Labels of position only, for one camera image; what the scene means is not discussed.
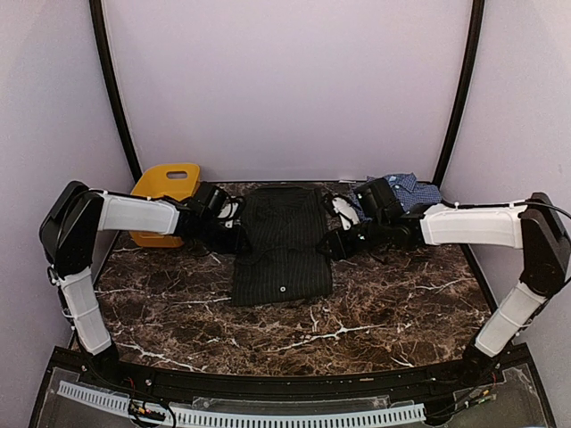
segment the blue patterned shirt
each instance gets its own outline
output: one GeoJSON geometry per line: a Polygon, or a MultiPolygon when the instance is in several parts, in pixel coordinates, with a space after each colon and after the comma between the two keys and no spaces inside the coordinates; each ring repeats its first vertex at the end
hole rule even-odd
{"type": "MultiPolygon", "coordinates": [[[[410,174],[389,174],[383,177],[389,184],[396,198],[401,203],[404,212],[410,211],[415,205],[422,203],[427,205],[434,205],[442,200],[440,191],[435,185],[428,185],[419,183],[417,176],[413,173],[410,174]]],[[[375,177],[367,177],[367,182],[375,180],[375,177]]],[[[359,202],[355,193],[351,192],[352,201],[359,206],[359,202]]],[[[362,210],[356,210],[357,215],[361,220],[366,220],[365,213],[362,210]]]]}

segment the black frame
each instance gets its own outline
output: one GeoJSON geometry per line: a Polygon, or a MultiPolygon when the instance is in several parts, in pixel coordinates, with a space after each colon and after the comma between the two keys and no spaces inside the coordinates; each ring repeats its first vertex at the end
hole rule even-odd
{"type": "MultiPolygon", "coordinates": [[[[138,181],[142,169],[137,158],[131,134],[129,133],[123,105],[120,99],[119,87],[115,77],[109,41],[105,29],[102,0],[89,0],[95,40],[103,77],[107,88],[110,104],[116,126],[120,135],[123,151],[128,161],[131,175],[138,181]]],[[[433,183],[440,186],[451,160],[452,151],[459,132],[459,125],[468,98],[468,90],[474,65],[476,51],[484,16],[484,0],[473,0],[468,39],[464,60],[459,76],[459,85],[451,111],[451,118],[444,138],[443,148],[434,172],[433,183]]],[[[479,267],[476,258],[468,245],[460,246],[467,262],[479,283],[491,311],[497,309],[497,303],[492,296],[489,284],[479,267]]],[[[532,360],[529,349],[525,344],[510,347],[501,357],[502,367],[517,366],[522,363],[529,365],[532,377],[550,425],[555,426],[549,401],[543,389],[541,379],[532,360]]],[[[194,374],[176,370],[159,369],[129,363],[120,363],[121,369],[130,375],[141,391],[152,393],[154,396],[175,401],[189,402],[194,395],[206,395],[219,398],[242,399],[343,399],[376,395],[389,395],[391,401],[414,399],[424,402],[428,407],[434,403],[450,402],[453,389],[451,386],[434,386],[426,379],[435,375],[445,375],[455,371],[460,361],[450,361],[432,366],[393,370],[372,374],[353,374],[323,377],[249,377],[235,375],[194,374]],[[362,382],[363,378],[373,379],[362,382]],[[146,386],[145,380],[151,379],[152,386],[146,386]]],[[[83,357],[80,353],[62,348],[55,348],[42,380],[38,400],[34,407],[29,427],[34,427],[39,418],[43,404],[42,398],[46,393],[51,373],[54,367],[61,367],[81,374],[81,381],[98,384],[96,378],[89,372],[83,373],[83,357]]]]}
{"type": "MultiPolygon", "coordinates": [[[[123,104],[121,102],[119,86],[117,85],[117,79],[113,69],[111,50],[109,47],[109,40],[107,38],[107,31],[105,29],[102,0],[89,0],[89,5],[91,8],[91,19],[93,22],[95,41],[97,43],[97,51],[99,53],[99,62],[101,63],[103,78],[107,87],[107,95],[109,96],[109,102],[113,110],[113,116],[115,118],[115,124],[123,146],[123,152],[127,158],[131,175],[135,182],[137,182],[143,173],[140,162],[137,158],[135,146],[133,145],[133,139],[128,129],[125,110],[123,109],[123,104]]],[[[464,60],[462,62],[462,70],[459,76],[456,98],[454,99],[446,137],[444,138],[443,148],[432,180],[432,182],[438,187],[442,185],[446,169],[450,163],[460,122],[462,120],[462,114],[464,112],[464,107],[466,106],[468,89],[470,88],[472,72],[476,62],[476,52],[478,41],[480,39],[483,17],[484,0],[473,0],[472,14],[470,16],[470,25],[468,28],[468,39],[466,42],[466,50],[464,52],[464,60]]]]}
{"type": "Polygon", "coordinates": [[[99,62],[101,63],[101,70],[103,72],[103,79],[107,87],[107,95],[109,96],[109,103],[115,118],[115,125],[119,132],[123,152],[127,158],[128,167],[131,170],[131,175],[135,183],[143,175],[141,164],[135,152],[133,139],[128,130],[127,117],[123,110],[123,104],[113,69],[113,61],[111,57],[111,50],[109,49],[109,40],[107,38],[107,31],[105,30],[105,18],[103,16],[102,0],[89,0],[89,7],[91,9],[91,21],[93,22],[93,31],[95,33],[95,42],[97,44],[97,52],[99,53],[99,62]]]}
{"type": "Polygon", "coordinates": [[[480,40],[480,30],[482,29],[482,20],[484,18],[484,0],[474,0],[472,3],[472,15],[470,16],[470,27],[468,28],[468,40],[466,41],[466,50],[464,51],[464,61],[462,62],[462,71],[458,82],[458,90],[456,91],[456,98],[452,106],[452,113],[448,129],[446,130],[446,137],[440,158],[436,165],[436,171],[432,182],[440,187],[443,183],[446,169],[450,164],[454,144],[462,121],[462,114],[466,106],[468,98],[468,89],[472,80],[472,72],[474,71],[474,64],[476,63],[476,52],[478,49],[478,42],[480,40]]]}
{"type": "MultiPolygon", "coordinates": [[[[446,384],[436,386],[434,383],[427,382],[427,379],[442,378],[446,373],[456,370],[459,364],[461,364],[460,361],[450,361],[390,372],[319,377],[206,375],[123,362],[120,362],[120,370],[125,376],[133,379],[140,391],[176,402],[192,403],[195,397],[304,401],[388,395],[392,403],[413,399],[417,403],[424,403],[426,409],[431,411],[431,406],[441,407],[443,404],[453,402],[452,393],[458,387],[446,384]],[[150,386],[146,385],[147,379],[152,381],[150,386]]],[[[547,422],[550,426],[556,426],[541,378],[526,344],[517,345],[502,354],[498,381],[503,380],[502,369],[521,364],[527,364],[529,367],[547,422]]],[[[29,428],[35,428],[37,425],[44,396],[55,367],[78,373],[79,380],[83,383],[107,387],[93,377],[88,370],[84,372],[84,360],[81,353],[55,347],[37,395],[29,428]]]]}

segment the brown marble tabletop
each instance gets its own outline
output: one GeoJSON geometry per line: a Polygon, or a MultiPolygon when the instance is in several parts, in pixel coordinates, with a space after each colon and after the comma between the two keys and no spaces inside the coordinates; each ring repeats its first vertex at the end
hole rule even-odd
{"type": "MultiPolygon", "coordinates": [[[[223,185],[232,195],[256,186],[223,185]]],[[[344,375],[460,358],[490,311],[459,246],[372,254],[334,262],[327,297],[236,308],[233,256],[139,248],[122,234],[96,293],[122,359],[149,366],[344,375]]]]}

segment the white wall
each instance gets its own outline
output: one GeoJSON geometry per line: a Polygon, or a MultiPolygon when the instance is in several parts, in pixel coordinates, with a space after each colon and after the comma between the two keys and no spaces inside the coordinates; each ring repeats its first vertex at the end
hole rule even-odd
{"type": "Polygon", "coordinates": [[[431,179],[469,0],[107,1],[144,169],[209,180],[431,179]]]}
{"type": "MultiPolygon", "coordinates": [[[[482,38],[446,196],[464,202],[546,192],[571,210],[571,2],[486,2],[482,38]]],[[[571,224],[566,222],[567,229],[571,224]]],[[[522,270],[522,254],[475,248],[500,300],[522,270]]],[[[571,426],[571,287],[524,334],[559,426],[571,426]]]]}
{"type": "Polygon", "coordinates": [[[4,428],[28,425],[52,349],[70,338],[46,278],[37,238],[41,221],[72,179],[120,191],[132,184],[104,90],[88,2],[2,1],[0,17],[4,428]]]}

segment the yellow plastic bin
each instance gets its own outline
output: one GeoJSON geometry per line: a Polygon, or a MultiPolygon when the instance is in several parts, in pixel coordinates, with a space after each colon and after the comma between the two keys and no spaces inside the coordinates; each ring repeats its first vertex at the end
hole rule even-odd
{"type": "MultiPolygon", "coordinates": [[[[193,163],[157,165],[148,169],[131,192],[136,196],[160,198],[170,196],[182,201],[192,196],[198,186],[200,167],[193,163]]],[[[176,236],[165,236],[149,232],[129,232],[140,247],[176,248],[183,244],[176,236]]]]}

